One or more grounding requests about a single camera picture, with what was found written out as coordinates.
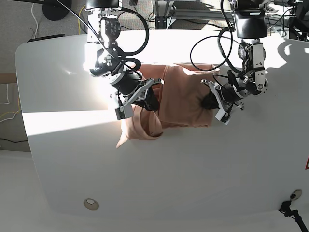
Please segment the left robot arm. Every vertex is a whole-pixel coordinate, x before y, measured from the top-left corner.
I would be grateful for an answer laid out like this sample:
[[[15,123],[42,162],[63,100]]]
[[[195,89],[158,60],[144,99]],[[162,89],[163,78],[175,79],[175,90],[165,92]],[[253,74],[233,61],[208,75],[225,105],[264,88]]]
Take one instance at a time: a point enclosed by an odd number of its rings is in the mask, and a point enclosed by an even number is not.
[[[204,99],[206,109],[217,109],[215,118],[228,124],[234,110],[244,109],[242,99],[253,95],[265,93],[268,86],[264,61],[266,52],[261,42],[267,37],[267,24],[265,21],[264,0],[232,0],[230,2],[233,21],[231,22],[222,10],[222,15],[227,23],[217,37],[217,45],[224,62],[229,70],[225,76],[228,81],[221,84],[217,74],[213,74],[213,81],[206,79],[201,83],[209,87],[210,93]],[[242,69],[235,68],[229,61],[229,54],[225,54],[221,46],[221,38],[225,32],[237,34],[241,39],[238,46],[238,56],[242,60]]]

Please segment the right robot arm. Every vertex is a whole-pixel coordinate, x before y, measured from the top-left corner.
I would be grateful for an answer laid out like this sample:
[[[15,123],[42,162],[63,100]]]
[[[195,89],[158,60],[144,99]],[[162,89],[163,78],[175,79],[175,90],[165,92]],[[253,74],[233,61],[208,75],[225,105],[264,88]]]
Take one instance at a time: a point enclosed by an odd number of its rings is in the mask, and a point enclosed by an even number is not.
[[[149,28],[146,20],[136,11],[122,8],[119,0],[88,0],[85,10],[91,14],[87,23],[84,69],[93,77],[102,77],[110,85],[111,105],[118,120],[133,117],[133,106],[147,111],[157,111],[159,100],[152,89],[164,84],[162,79],[145,79],[139,71],[141,62],[134,55],[142,52],[149,41]],[[137,16],[145,29],[145,40],[133,52],[125,52],[118,45],[121,24],[114,14],[123,11]]]

